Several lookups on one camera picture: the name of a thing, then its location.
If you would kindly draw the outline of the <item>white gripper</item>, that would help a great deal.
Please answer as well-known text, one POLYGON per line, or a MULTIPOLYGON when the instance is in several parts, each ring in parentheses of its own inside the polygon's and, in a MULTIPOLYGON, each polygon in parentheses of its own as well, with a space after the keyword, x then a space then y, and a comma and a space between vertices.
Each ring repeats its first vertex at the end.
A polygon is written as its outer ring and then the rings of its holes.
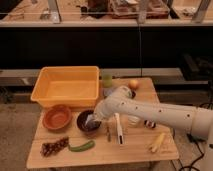
POLYGON ((104 103, 99 103, 94 109, 94 120, 95 121, 104 121, 108 120, 110 115, 108 108, 104 103))

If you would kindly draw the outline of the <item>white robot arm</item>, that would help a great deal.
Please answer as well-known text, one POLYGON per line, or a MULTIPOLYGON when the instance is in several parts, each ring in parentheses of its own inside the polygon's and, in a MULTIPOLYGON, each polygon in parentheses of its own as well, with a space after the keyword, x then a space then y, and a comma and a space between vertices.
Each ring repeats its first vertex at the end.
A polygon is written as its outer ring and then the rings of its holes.
POLYGON ((213 171, 213 110, 165 103, 136 101, 127 86, 116 88, 94 109, 94 118, 108 120, 126 114, 185 131, 207 141, 201 171, 213 171))

